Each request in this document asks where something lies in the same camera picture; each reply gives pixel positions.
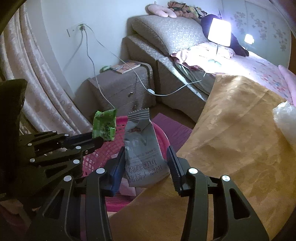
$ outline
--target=table lamp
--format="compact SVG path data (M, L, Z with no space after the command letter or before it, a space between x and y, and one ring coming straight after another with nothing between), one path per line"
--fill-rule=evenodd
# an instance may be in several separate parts
M216 56L217 56L219 45L223 45L226 47L230 46L230 39L231 39L230 22L227 22L225 20L221 20L218 18L213 18L209 35L207 38L208 40L217 44L217 50L216 50ZM218 61L215 61L214 59L210 59L209 62L214 62L215 64L221 66L221 64Z
M246 36L245 36L245 38L244 38L244 41L245 41L247 44L253 44L253 43L255 42L253 36L250 35L250 34L246 34Z

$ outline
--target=power cord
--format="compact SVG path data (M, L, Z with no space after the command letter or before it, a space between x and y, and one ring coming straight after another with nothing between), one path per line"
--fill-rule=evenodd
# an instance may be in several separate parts
M95 33L94 33L94 31L92 30L92 28L91 27L89 27L87 24L85 24L85 23L83 23L83 24L81 24L80 25L81 26L81 28L85 31L85 33L86 33L86 30L85 30L85 26L86 27L88 27L91 31L92 31L92 33L93 33L93 35L94 35L94 37L95 37L95 39L96 39L96 41L103 47L103 48L105 48L109 53L111 53L113 56L115 56L117 59L119 59L121 62L123 62L124 64L126 64L135 74L136 74L136 76L138 77L138 79L140 80L140 82L141 82L141 84L143 85L143 87L149 92L149 93L151 93L152 95L155 95L155 96L169 96L169 95L171 95L171 94L174 94L174 93L176 93L177 91L179 91L180 89L182 89L182 88L184 88L185 86L188 86L188 85L191 85L191 84L195 84L195 83L198 83L198 82L201 82L202 80L203 80L203 78L204 78L204 76L205 76L205 74L204 74L204 76L203 76L203 78L202 78L202 80L199 80L199 81L195 81L195 82L191 82L191 83L188 83L188 84L186 84L186 85L183 85L181 88L179 88L179 89L177 89L176 91L174 91L174 92L172 92L172 93L170 93L170 94L167 94L167 95L158 95L158 94L155 94L155 92L154 92L154 90L152 90L152 89L147 89L146 87L145 87L145 85L143 84L143 82L142 82L142 80L141 80L141 78L138 76L138 74L135 72L135 70L134 69L132 69L126 62L124 62L121 58L119 58L118 56L116 56L115 54L113 54L108 48L106 48L103 44L101 44L100 43L100 41L96 38L96 35L95 35Z
M94 66L94 62L93 62L92 58L89 56L89 40L88 40L87 32L85 30L85 26L84 25L80 26L80 30L81 31L84 31L85 32L85 35L86 35L86 53L87 53L87 57L91 60L91 62L93 64L93 67L94 67L94 76L96 78L96 83L98 85L99 91L100 91L101 95L104 97L104 99L112 106L113 109L115 109L114 105L112 105L112 103L103 95L102 90L101 90L101 87L99 85L98 78L96 76L96 68Z

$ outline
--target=bed sheet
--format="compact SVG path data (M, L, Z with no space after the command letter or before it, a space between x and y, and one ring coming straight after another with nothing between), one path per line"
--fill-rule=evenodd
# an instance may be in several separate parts
M219 55L216 56L215 53L213 55L200 56L198 50L199 48L194 47L190 50L182 50L182 54L178 55L181 56L178 62L185 62L189 66L198 65L207 73L245 76L292 103L288 85L279 68L266 59L250 51L250 55L247 57L235 55L231 59L227 59ZM220 62L221 66L213 62L208 62L211 58Z

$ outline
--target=pink curtain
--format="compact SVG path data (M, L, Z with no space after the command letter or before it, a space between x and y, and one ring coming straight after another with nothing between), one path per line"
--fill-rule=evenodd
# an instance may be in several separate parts
M0 44L0 68L5 78L28 81L23 113L37 131L56 130L75 135L92 130L44 60L25 4L7 24Z

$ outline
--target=lamp base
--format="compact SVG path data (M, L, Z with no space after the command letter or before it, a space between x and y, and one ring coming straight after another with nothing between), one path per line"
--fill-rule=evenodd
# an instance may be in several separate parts
M221 66L221 64L218 61L214 60L214 59L210 59L210 60L208 60L208 62L216 64L217 66Z

